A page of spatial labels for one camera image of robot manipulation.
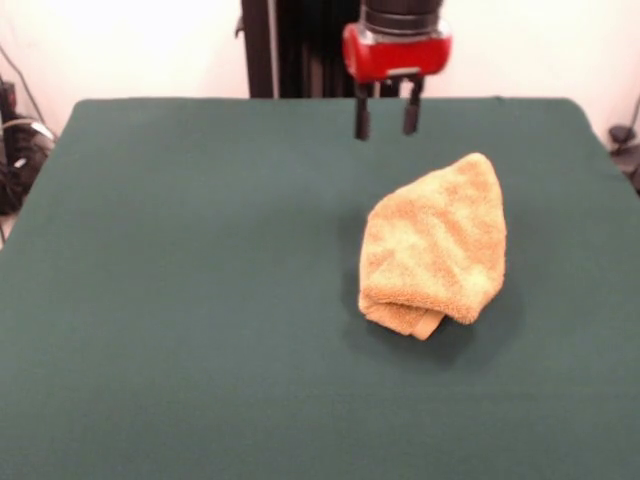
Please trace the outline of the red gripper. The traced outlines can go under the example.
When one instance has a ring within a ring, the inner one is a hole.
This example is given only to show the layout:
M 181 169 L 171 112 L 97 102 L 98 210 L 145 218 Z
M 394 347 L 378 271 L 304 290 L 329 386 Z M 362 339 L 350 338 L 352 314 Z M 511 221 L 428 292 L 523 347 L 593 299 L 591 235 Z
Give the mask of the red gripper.
M 424 76 L 440 73 L 448 64 L 453 36 L 447 30 L 417 38 L 384 37 L 367 30 L 362 23 L 350 23 L 342 35 L 343 57 L 354 83 L 356 139 L 368 139 L 369 85 L 389 78 L 411 78 L 411 92 L 405 108 L 403 132 L 417 132 Z

